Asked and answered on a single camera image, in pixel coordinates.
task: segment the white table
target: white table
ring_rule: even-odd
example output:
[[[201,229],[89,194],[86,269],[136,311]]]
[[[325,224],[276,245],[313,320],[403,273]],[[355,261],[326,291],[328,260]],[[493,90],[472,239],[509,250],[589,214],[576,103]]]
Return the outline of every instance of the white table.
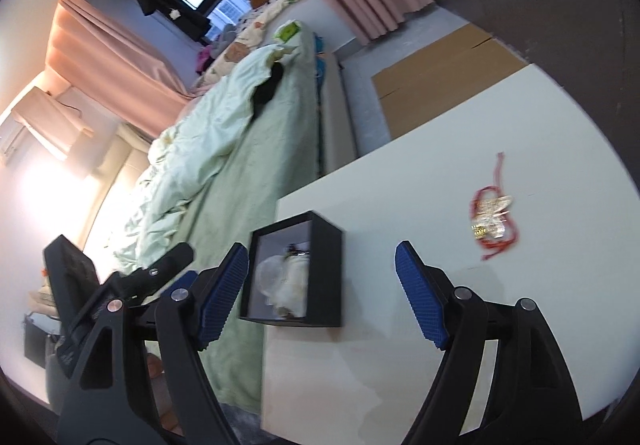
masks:
[[[520,242],[481,261],[468,208],[499,151]],[[402,441],[442,356],[394,271],[403,239],[485,300],[533,298],[593,414],[640,366],[638,199],[606,139],[535,66],[283,198],[279,219],[315,210],[345,231],[344,328],[268,327],[264,428],[305,445]],[[467,430],[494,361],[490,343]]]

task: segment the red string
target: red string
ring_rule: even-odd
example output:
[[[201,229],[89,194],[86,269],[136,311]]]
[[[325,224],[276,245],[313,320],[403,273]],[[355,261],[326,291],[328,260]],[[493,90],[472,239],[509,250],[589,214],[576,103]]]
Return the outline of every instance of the red string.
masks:
[[[500,196],[504,196],[504,194],[502,193],[502,162],[503,161],[504,161],[504,153],[499,152],[498,162],[496,163],[495,170],[494,170],[494,184],[488,187],[481,188],[478,192],[476,192],[476,195],[474,196],[471,202],[470,217],[472,221],[478,215],[478,205],[486,192],[491,191],[498,198]],[[503,214],[502,217],[504,218],[504,225],[507,228],[508,232],[510,233],[510,236],[501,237],[500,239],[492,239],[489,237],[483,237],[481,239],[478,239],[478,242],[484,248],[486,248],[487,250],[493,250],[492,253],[486,253],[485,255],[482,256],[483,261],[487,259],[491,259],[492,257],[494,257],[494,255],[498,255],[499,253],[505,251],[507,248],[511,247],[511,245],[514,245],[518,240],[518,237],[519,237],[518,228],[516,227],[515,223],[511,219],[511,216],[509,215],[509,213],[507,212]]]

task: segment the brown cardboard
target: brown cardboard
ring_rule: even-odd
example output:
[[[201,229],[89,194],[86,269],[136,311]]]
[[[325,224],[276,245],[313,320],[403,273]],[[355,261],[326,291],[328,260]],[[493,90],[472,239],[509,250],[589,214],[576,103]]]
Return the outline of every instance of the brown cardboard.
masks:
[[[527,65],[470,24],[373,77],[392,138],[432,120]]]

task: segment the metal screw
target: metal screw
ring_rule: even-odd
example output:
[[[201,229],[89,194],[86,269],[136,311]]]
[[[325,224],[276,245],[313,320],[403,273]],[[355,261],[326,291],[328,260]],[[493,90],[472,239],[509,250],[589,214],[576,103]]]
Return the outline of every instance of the metal screw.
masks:
[[[536,303],[527,297],[520,301],[520,306],[522,306],[527,311],[533,311],[537,308]]]
[[[460,300],[469,300],[471,299],[471,290],[465,287],[456,288],[453,291],[453,295]]]
[[[189,297],[189,290],[184,288],[178,288],[171,292],[171,298],[175,301],[185,300]]]
[[[107,305],[107,310],[111,313],[118,311],[120,308],[122,308],[122,301],[120,299],[113,299]]]

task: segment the crumpled comforter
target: crumpled comforter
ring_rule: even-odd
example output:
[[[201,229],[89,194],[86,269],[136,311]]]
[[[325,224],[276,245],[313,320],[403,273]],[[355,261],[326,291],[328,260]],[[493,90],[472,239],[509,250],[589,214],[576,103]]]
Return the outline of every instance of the crumpled comforter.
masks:
[[[150,167],[130,196],[124,227],[110,238],[114,269],[131,273],[169,249],[188,204],[219,173],[249,125],[254,89],[270,77],[273,63],[290,51],[273,44],[249,54],[189,115],[153,142]]]

